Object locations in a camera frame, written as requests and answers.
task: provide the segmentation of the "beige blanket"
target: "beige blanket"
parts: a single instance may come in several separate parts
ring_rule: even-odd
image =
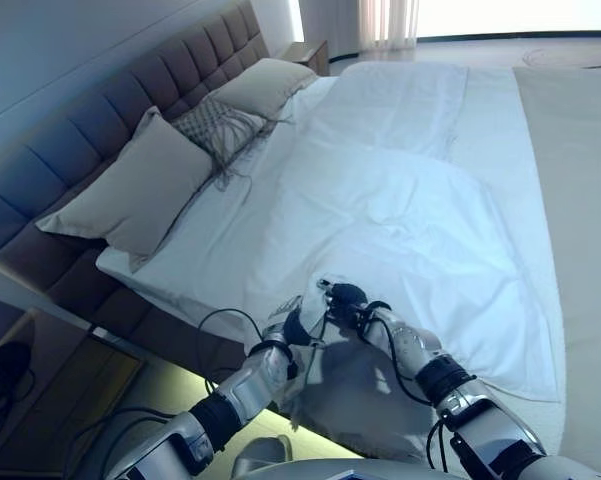
[[[601,72],[519,68],[515,74],[564,314],[561,453],[601,470]]]

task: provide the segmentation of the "bed frame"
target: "bed frame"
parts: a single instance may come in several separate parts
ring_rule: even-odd
[[[34,223],[75,198],[116,160],[151,105],[166,119],[175,118],[268,55],[251,3],[242,0],[133,62],[1,155],[0,270],[189,370],[201,372],[193,354],[196,337],[202,337],[205,371],[239,366],[241,344],[201,333],[97,270],[103,240],[47,234]]]

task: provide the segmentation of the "white pillow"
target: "white pillow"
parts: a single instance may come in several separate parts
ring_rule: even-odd
[[[209,155],[149,108],[118,159],[86,190],[36,222],[50,233],[105,238],[138,258],[153,254],[209,178]]]
[[[238,110],[275,120],[289,97],[316,78],[303,65],[263,58],[211,95]]]

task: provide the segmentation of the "wooden nightstand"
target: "wooden nightstand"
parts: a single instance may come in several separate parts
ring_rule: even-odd
[[[322,43],[294,42],[281,58],[309,67],[322,77],[329,76],[329,51],[326,40]]]

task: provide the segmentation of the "decorative pillow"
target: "decorative pillow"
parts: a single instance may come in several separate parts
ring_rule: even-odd
[[[289,97],[316,78],[303,65],[263,58],[211,95],[238,110],[275,120]]]
[[[38,220],[50,233],[105,238],[138,258],[153,254],[209,178],[209,155],[149,108],[118,159],[65,207]]]
[[[265,119],[231,108],[210,95],[171,122],[213,157],[217,172],[224,172],[266,123]]]

